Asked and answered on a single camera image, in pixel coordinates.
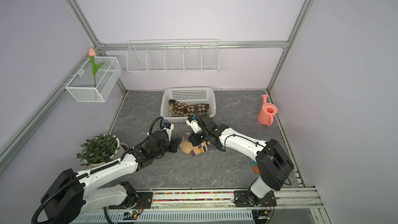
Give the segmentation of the beige purple striped sock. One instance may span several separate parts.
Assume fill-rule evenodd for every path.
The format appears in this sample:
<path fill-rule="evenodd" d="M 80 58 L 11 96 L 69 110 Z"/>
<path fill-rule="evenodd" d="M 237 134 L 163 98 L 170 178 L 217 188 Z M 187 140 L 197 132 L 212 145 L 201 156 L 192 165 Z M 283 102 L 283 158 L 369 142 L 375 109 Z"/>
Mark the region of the beige purple striped sock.
<path fill-rule="evenodd" d="M 193 146 L 193 144 L 188 141 L 189 136 L 190 133 L 182 133 L 179 135 L 180 138 L 179 147 L 184 153 L 189 154 L 192 157 L 195 157 L 198 154 L 210 150 L 216 150 L 216 147 L 213 144 L 210 144 L 209 142 L 203 142 L 198 146 Z"/>

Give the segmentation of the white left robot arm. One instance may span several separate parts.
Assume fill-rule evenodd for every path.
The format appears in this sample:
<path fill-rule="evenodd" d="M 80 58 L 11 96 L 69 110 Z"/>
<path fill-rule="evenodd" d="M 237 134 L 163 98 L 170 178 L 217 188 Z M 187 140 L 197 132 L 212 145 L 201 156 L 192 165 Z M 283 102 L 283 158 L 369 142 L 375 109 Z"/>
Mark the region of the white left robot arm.
<path fill-rule="evenodd" d="M 160 128 L 150 126 L 147 137 L 137 146 L 126 150 L 120 158 L 95 168 L 74 172 L 68 169 L 60 173 L 42 197 L 31 222 L 39 223 L 39 215 L 45 213 L 46 224 L 69 224 L 78 216 L 108 206 L 134 207 L 140 201 L 129 182 L 104 188 L 103 186 L 122 176 L 133 174 L 162 158 L 167 152 L 177 151 L 176 139 L 172 138 L 174 125 L 156 119 Z"/>

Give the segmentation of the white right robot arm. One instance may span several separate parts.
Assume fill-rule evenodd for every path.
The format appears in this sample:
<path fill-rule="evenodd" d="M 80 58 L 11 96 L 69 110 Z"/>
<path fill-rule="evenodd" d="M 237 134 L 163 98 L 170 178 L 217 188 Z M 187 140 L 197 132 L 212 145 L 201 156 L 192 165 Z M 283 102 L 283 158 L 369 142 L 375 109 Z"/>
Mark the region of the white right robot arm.
<path fill-rule="evenodd" d="M 188 140 L 193 145 L 205 142 L 222 152 L 232 148 L 256 162 L 260 176 L 248 189 L 248 197 L 253 200 L 263 199 L 270 191 L 281 190 L 283 185 L 291 185 L 289 175 L 294 165 L 277 140 L 250 138 L 226 124 L 216 124 L 206 113 L 189 117 L 186 124 L 192 129 Z"/>

